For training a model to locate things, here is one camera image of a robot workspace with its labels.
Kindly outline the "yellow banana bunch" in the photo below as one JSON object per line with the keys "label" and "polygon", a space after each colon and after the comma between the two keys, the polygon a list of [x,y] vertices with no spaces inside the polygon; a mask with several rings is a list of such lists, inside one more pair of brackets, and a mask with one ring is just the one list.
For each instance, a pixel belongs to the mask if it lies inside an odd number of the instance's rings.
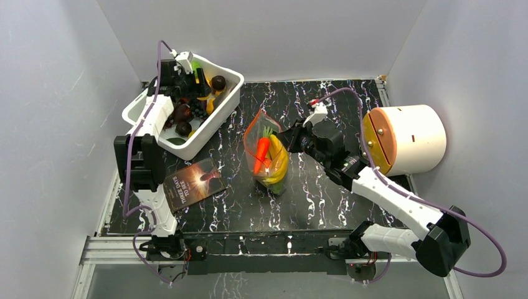
{"label": "yellow banana bunch", "polygon": [[263,178],[263,182],[267,186],[278,184],[284,179],[288,170],[289,162],[286,148],[274,134],[270,135],[270,151],[272,157],[270,175]]}

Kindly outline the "clear zip top bag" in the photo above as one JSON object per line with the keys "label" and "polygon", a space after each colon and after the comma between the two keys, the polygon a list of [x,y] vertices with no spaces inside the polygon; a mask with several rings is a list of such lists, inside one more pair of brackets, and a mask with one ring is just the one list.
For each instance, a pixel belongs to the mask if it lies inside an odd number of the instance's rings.
{"label": "clear zip top bag", "polygon": [[278,139],[281,126],[259,110],[243,136],[248,170],[261,187],[279,196],[285,192],[289,153]]}

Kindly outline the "red carrot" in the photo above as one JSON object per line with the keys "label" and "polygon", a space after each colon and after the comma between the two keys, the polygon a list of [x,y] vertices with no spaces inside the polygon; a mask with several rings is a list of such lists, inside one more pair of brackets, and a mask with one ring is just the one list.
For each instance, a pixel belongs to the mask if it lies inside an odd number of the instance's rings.
{"label": "red carrot", "polygon": [[267,158],[268,150],[270,148],[269,137],[262,137],[258,140],[257,152],[253,164],[253,174],[257,175],[262,169],[266,169],[270,163]]}

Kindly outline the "green leafy vegetable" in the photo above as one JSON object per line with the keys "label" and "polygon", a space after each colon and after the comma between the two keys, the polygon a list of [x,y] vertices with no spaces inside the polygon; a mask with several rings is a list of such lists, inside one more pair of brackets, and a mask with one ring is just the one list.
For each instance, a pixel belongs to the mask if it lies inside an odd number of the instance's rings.
{"label": "green leafy vegetable", "polygon": [[264,127],[263,136],[258,140],[257,158],[254,170],[257,169],[259,162],[260,168],[257,174],[261,177],[263,185],[275,195],[282,194],[289,157],[287,150],[270,127]]}

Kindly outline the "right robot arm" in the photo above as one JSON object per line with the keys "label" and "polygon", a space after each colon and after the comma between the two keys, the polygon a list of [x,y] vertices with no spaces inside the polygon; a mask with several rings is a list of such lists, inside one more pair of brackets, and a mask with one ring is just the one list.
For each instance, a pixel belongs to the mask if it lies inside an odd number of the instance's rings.
{"label": "right robot arm", "polygon": [[364,221],[340,244],[329,244],[326,253],[330,258],[366,258],[374,252],[387,252],[417,260],[430,273],[446,277],[470,246],[467,224],[451,215],[462,214],[461,209],[452,206],[441,212],[423,201],[413,201],[406,189],[377,174],[364,157],[350,152],[332,122],[304,126],[298,120],[277,138],[288,152],[312,157],[332,182],[370,200],[406,226],[398,229]]}

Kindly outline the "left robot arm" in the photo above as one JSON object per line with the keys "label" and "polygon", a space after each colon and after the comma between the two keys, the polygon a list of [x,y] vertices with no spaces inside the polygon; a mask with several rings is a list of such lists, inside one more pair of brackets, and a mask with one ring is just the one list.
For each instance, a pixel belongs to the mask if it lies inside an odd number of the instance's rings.
{"label": "left robot arm", "polygon": [[174,235],[177,220],[163,190],[166,169],[158,140],[182,98],[190,100],[209,91],[199,63],[191,63],[186,71],[175,60],[158,61],[158,74],[144,91],[145,103],[136,123],[127,134],[114,140],[118,172],[125,189],[122,215],[128,217],[135,212],[129,206],[131,195],[135,195],[140,201],[137,208],[149,218],[148,232],[167,237],[161,249],[170,259],[181,258],[186,243]]}

